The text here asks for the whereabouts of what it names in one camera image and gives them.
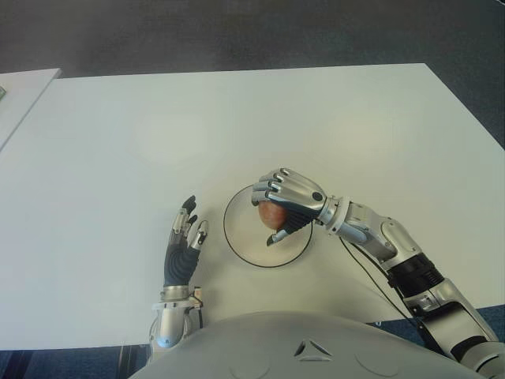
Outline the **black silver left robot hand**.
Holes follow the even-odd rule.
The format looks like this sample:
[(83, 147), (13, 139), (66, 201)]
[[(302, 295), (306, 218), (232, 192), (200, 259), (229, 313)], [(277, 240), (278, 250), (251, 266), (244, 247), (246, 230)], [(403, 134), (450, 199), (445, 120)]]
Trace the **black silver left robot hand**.
[(208, 236), (208, 221), (202, 220), (191, 240), (189, 232), (198, 220), (193, 211), (196, 196), (192, 195), (182, 204), (170, 230), (163, 269), (163, 286), (188, 286), (198, 265), (200, 251)]

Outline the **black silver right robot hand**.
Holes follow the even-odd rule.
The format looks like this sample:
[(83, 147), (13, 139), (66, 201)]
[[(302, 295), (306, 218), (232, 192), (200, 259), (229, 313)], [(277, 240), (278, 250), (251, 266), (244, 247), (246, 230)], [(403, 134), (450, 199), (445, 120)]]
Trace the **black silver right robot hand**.
[(285, 220), (267, 239), (267, 246), (272, 246), (316, 220), (323, 212), (327, 195), (313, 180), (282, 167), (262, 176), (252, 186), (251, 202), (253, 206), (272, 203), (286, 211)]

